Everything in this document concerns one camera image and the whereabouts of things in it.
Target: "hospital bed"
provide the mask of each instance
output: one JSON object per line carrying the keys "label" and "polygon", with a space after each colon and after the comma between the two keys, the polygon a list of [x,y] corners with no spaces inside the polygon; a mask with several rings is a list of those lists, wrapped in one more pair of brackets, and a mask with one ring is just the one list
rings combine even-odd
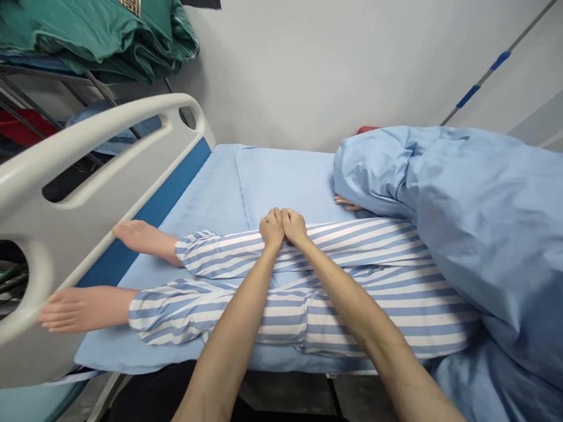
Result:
{"label": "hospital bed", "polygon": [[[188,107],[193,129],[179,116]],[[42,188],[122,130],[158,115],[162,127],[131,146],[59,203]],[[118,327],[84,334],[49,333],[38,312],[57,289],[119,285],[148,288],[185,276],[127,250],[111,234],[141,219],[175,235],[257,228],[272,206],[293,207],[308,222],[356,218],[334,203],[333,155],[216,145],[196,101],[167,94],[119,106],[69,127],[0,166],[0,238],[25,253],[30,278],[18,308],[0,321],[0,387],[48,382],[75,361],[96,369],[146,373],[196,358],[203,341],[150,347]],[[257,345],[251,368],[271,371],[372,370],[367,359],[305,355],[291,346]]]}

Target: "blue mattress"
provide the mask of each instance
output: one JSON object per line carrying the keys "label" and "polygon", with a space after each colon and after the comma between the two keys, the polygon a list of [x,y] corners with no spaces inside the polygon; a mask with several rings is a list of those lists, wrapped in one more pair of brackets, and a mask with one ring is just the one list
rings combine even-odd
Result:
{"label": "blue mattress", "polygon": [[[333,154],[244,145],[218,145],[160,229],[182,236],[198,230],[219,234],[258,227],[260,218],[274,207],[292,207],[309,223],[357,218],[334,201]],[[119,286],[144,289],[188,277],[155,257],[139,255]],[[278,273],[274,285],[289,283],[300,273]],[[148,346],[128,326],[88,333],[75,361],[96,369],[140,374],[188,359],[197,359],[201,339],[178,346]],[[373,370],[368,359],[306,355],[292,346],[257,344],[250,369],[275,372],[342,373]]]}

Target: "blue bed rail panel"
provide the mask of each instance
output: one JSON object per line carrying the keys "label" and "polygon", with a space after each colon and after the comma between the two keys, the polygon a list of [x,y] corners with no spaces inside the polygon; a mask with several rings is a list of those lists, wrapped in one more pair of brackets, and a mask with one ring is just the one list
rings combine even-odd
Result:
{"label": "blue bed rail panel", "polygon": [[[210,154],[207,141],[201,138],[133,219],[160,226]],[[137,252],[115,239],[76,287],[117,286],[137,256]]]}

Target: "wrist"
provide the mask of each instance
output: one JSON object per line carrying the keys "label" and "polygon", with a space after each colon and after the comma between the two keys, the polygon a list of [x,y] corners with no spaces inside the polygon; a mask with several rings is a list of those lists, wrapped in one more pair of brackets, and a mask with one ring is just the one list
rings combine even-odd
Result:
{"label": "wrist", "polygon": [[280,251],[282,247],[282,244],[279,243],[265,243],[264,244],[264,253],[266,254],[274,254],[277,255],[277,253]]}
{"label": "wrist", "polygon": [[300,251],[303,251],[303,248],[307,248],[311,245],[315,245],[315,243],[311,239],[309,239],[308,236],[295,239],[295,241],[293,241],[293,244]]}

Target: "black pants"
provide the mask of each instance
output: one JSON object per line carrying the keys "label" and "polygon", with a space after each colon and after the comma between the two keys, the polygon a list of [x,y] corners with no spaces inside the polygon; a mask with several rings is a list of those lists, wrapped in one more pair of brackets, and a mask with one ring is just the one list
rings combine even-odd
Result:
{"label": "black pants", "polygon": [[[135,375],[117,395],[111,407],[108,422],[170,422],[188,388],[195,364],[194,360],[189,360],[168,365],[157,372]],[[249,420],[267,420],[268,422],[346,421],[337,416],[259,412],[237,397],[231,421]]]}

